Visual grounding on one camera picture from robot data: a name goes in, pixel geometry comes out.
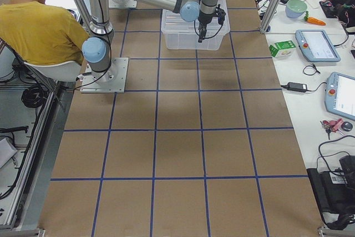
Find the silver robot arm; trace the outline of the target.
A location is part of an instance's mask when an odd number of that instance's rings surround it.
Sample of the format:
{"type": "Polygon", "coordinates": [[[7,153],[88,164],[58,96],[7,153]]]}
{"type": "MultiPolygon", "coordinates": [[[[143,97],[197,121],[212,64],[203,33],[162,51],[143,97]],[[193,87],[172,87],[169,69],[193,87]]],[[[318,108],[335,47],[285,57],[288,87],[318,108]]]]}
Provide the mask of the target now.
{"type": "MultiPolygon", "coordinates": [[[[91,9],[90,30],[93,34],[82,45],[85,60],[91,67],[94,81],[110,82],[117,75],[111,58],[111,40],[114,36],[113,26],[109,20],[108,0],[89,0],[91,9]]],[[[220,7],[219,0],[134,0],[162,8],[179,14],[186,22],[198,21],[195,28],[198,41],[207,39],[207,26],[217,18],[220,26],[224,25],[225,11],[220,7]]]]}

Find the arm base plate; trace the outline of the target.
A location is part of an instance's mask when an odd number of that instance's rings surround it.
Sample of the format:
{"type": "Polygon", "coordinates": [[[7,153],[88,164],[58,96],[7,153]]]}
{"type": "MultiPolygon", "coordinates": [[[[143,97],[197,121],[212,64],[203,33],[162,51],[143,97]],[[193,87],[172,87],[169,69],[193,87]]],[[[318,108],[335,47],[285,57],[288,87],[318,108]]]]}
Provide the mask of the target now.
{"type": "Polygon", "coordinates": [[[93,72],[87,63],[85,75],[79,88],[81,93],[124,93],[126,76],[128,72],[129,58],[114,58],[111,67],[103,75],[93,72]]]}
{"type": "Polygon", "coordinates": [[[109,0],[110,9],[135,9],[137,1],[134,0],[109,0]]]}

